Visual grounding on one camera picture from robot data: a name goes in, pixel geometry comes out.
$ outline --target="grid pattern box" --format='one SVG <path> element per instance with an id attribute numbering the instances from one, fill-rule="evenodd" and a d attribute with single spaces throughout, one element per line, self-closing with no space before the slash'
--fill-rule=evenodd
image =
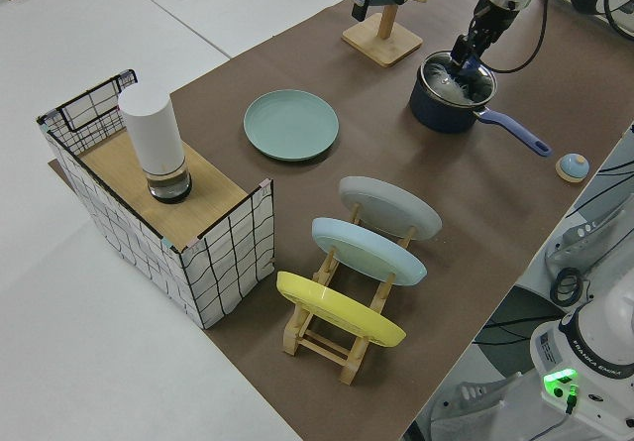
<path id="1" fill-rule="evenodd" d="M 273 184 L 265 180 L 178 250 L 80 157 L 124 129 L 118 95 L 135 82 L 133 70 L 123 71 L 39 117 L 38 124 L 108 243 L 206 329 L 274 271 Z"/>

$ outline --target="blue handle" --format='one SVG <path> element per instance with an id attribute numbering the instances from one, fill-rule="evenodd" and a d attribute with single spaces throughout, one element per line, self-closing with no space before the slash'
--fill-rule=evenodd
<path id="1" fill-rule="evenodd" d="M 481 111 L 474 111 L 477 119 L 484 124 L 495 124 L 501 126 L 514 135 L 521 142 L 526 144 L 535 154 L 547 157 L 552 153 L 552 149 L 545 142 L 541 141 L 537 136 L 532 134 L 528 129 L 522 126 L 513 118 L 502 114 L 501 112 L 491 111 L 484 108 Z"/>

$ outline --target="white cylindrical lamp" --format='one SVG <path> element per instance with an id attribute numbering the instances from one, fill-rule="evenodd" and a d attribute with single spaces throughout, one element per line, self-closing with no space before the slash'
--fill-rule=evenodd
<path id="1" fill-rule="evenodd" d="M 119 110 L 152 196 L 175 203 L 191 191 L 191 176 L 169 93 L 135 83 L 119 94 Z"/>

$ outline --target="yellow plate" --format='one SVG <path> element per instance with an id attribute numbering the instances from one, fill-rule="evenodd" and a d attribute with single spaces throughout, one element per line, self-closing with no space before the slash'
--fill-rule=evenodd
<path id="1" fill-rule="evenodd" d="M 317 317 L 383 347 L 394 347 L 405 332 L 369 307 L 305 277 L 280 271 L 277 290 Z"/>

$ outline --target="green light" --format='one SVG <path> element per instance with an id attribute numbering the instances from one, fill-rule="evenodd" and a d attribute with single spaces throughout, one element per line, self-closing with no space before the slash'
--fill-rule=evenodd
<path id="1" fill-rule="evenodd" d="M 551 382 L 556 382 L 561 379 L 573 379 L 577 376 L 577 371 L 573 369 L 563 369 L 558 372 L 554 372 L 553 374 L 548 374 L 544 376 L 544 383 L 549 384 Z"/>

